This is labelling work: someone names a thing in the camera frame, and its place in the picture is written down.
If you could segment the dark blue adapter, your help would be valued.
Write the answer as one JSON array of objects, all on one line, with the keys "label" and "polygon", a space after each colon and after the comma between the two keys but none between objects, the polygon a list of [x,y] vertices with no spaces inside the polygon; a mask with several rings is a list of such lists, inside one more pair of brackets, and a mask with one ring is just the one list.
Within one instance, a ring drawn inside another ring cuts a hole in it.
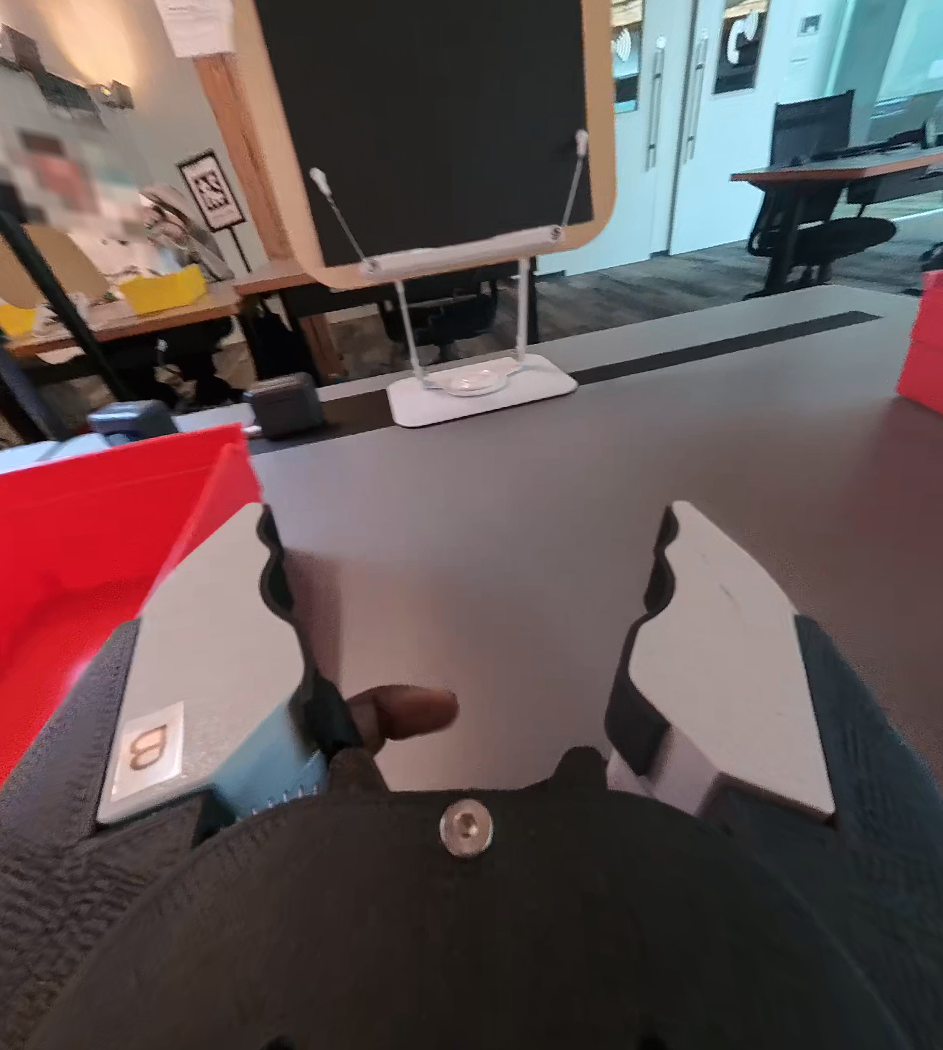
[{"label": "dark blue adapter", "polygon": [[114,402],[90,413],[87,422],[108,447],[179,434],[173,414],[161,400]]}]

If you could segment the person's left hand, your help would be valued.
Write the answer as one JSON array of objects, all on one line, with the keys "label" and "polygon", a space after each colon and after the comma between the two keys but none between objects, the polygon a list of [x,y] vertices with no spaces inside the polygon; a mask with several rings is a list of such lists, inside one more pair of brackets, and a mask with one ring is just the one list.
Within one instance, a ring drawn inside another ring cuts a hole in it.
[{"label": "person's left hand", "polygon": [[446,730],[460,705],[448,690],[410,685],[366,689],[347,700],[368,753],[378,754],[387,742],[401,742]]}]

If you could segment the wooden framed black board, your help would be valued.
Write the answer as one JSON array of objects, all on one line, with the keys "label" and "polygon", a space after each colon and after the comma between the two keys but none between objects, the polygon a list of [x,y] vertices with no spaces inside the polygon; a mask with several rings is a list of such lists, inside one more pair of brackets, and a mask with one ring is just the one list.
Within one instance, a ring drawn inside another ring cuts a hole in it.
[{"label": "wooden framed black board", "polygon": [[606,1],[233,2],[234,57],[296,262],[387,282],[572,251],[617,191]]}]

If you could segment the white desk lamp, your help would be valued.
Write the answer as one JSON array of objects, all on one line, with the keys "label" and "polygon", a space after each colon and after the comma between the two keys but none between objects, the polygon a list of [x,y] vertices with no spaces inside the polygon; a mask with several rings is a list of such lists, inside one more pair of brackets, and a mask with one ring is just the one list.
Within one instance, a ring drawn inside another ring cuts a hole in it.
[{"label": "white desk lamp", "polygon": [[[412,378],[392,382],[386,388],[389,410],[398,427],[429,427],[574,392],[577,382],[571,376],[541,356],[528,353],[530,260],[544,250],[564,244],[584,163],[590,151],[589,143],[588,130],[578,129],[574,135],[575,167],[560,223],[499,234],[484,240],[372,256],[363,252],[349,229],[333,200],[324,172],[317,167],[308,171],[309,178],[329,203],[347,242],[356,251],[360,275],[373,284],[391,284],[397,292],[412,368]],[[517,338],[512,354],[478,365],[463,364],[435,373],[425,372],[413,337],[405,282],[445,270],[464,270],[509,259],[517,262],[518,278]]]}]

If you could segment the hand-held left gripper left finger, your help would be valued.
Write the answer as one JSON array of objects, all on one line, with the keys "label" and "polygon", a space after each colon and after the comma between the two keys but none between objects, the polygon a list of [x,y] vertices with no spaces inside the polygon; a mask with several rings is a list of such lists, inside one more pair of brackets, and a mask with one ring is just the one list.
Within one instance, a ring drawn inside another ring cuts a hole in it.
[{"label": "hand-held left gripper left finger", "polygon": [[324,793],[352,730],[303,638],[267,504],[249,502],[139,613],[99,824],[207,793],[243,819]]}]

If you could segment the wooden table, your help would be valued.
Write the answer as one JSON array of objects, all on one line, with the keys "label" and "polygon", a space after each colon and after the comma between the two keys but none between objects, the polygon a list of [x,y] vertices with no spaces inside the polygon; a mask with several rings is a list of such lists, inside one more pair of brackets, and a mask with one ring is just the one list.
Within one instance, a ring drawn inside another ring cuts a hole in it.
[{"label": "wooden table", "polygon": [[[119,339],[147,336],[165,332],[179,326],[188,326],[238,314],[242,297],[230,284],[213,284],[207,293],[191,304],[154,313],[139,315],[128,302],[116,300],[110,304],[90,308],[87,324],[99,343]],[[30,322],[37,316],[33,310],[22,310],[3,304],[4,318],[11,322],[4,328],[6,346],[18,359],[41,359],[54,352],[78,346],[71,332],[61,322],[43,326],[29,324],[24,330],[12,322]]]}]

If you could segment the black tripod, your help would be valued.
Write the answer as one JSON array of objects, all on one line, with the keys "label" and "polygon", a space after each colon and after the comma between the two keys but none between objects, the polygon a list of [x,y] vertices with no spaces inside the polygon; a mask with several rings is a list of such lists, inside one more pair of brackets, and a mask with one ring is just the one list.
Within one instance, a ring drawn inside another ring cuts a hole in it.
[{"label": "black tripod", "polygon": [[[97,373],[105,381],[106,386],[111,390],[117,399],[126,400],[128,388],[126,388],[121,378],[116,374],[114,368],[109,362],[105,352],[98,344],[89,326],[84,321],[78,308],[67,296],[61,284],[49,266],[48,260],[32,242],[30,236],[24,231],[19,220],[9,213],[0,209],[0,234],[8,245],[13,255],[26,271],[27,275],[36,287],[44,294],[48,304],[54,309],[60,322],[71,332],[79,348],[91,358]],[[32,379],[22,369],[18,359],[14,357],[6,346],[5,337],[0,330],[0,380],[8,388],[13,397],[22,407],[24,413],[32,419],[32,422],[41,430],[43,437],[48,440],[64,442],[72,437],[72,430],[68,427],[60,414],[47,403],[38,390],[33,385]]]}]

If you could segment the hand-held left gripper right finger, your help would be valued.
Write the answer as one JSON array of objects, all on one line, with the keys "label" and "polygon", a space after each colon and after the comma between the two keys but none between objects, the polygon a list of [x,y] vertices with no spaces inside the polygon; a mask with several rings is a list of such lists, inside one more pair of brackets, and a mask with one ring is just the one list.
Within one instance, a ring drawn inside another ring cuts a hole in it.
[{"label": "hand-held left gripper right finger", "polygon": [[829,821],[835,802],[796,633],[764,568],[694,505],[664,510],[645,611],[607,705],[608,788],[703,817],[734,789]]}]

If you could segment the white paper sheet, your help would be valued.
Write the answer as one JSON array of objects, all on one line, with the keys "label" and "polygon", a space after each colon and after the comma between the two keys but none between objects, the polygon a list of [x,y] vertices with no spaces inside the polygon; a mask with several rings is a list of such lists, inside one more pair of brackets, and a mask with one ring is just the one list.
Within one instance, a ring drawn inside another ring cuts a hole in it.
[{"label": "white paper sheet", "polygon": [[233,1],[154,1],[179,59],[235,52]]}]

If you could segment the office desk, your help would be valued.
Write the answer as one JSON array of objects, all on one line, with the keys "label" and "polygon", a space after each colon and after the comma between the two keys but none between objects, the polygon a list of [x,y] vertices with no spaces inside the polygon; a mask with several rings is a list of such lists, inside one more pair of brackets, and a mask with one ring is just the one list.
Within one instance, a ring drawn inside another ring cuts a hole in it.
[{"label": "office desk", "polygon": [[[794,270],[802,271],[800,287],[826,284],[835,262],[890,242],[893,220],[867,210],[943,192],[943,143],[845,151],[737,172],[730,180],[764,195],[746,247],[768,262],[760,295],[774,295],[793,286]],[[943,270],[943,243],[923,270]]]}]

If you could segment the black and white code sign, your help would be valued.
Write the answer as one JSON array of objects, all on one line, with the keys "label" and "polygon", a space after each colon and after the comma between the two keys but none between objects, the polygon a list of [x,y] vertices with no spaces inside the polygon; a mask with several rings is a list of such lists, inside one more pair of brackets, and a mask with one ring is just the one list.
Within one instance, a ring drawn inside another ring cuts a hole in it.
[{"label": "black and white code sign", "polygon": [[232,230],[247,220],[215,151],[202,151],[176,167],[211,233]]}]

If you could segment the black charger cube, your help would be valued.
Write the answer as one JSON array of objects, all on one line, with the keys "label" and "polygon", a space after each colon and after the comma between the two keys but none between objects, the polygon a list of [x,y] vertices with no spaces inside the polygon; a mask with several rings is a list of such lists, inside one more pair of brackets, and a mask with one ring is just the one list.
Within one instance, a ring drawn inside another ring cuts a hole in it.
[{"label": "black charger cube", "polygon": [[300,372],[257,382],[243,394],[252,422],[250,439],[279,441],[324,427],[324,410],[311,374]]}]

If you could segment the wooden post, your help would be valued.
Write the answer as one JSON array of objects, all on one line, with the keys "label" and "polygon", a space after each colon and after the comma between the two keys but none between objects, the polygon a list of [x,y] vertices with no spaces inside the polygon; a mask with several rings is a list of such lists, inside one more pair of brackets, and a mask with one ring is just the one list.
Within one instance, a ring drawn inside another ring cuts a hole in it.
[{"label": "wooden post", "polygon": [[285,298],[291,289],[299,290],[314,282],[296,262],[284,229],[279,204],[268,174],[266,153],[257,136],[248,94],[242,85],[237,58],[231,54],[198,57],[193,60],[193,67],[268,258],[266,267],[242,284],[240,295],[280,295],[286,318],[300,326],[313,361],[324,381],[345,379],[347,369],[326,316],[318,314],[299,318]]}]

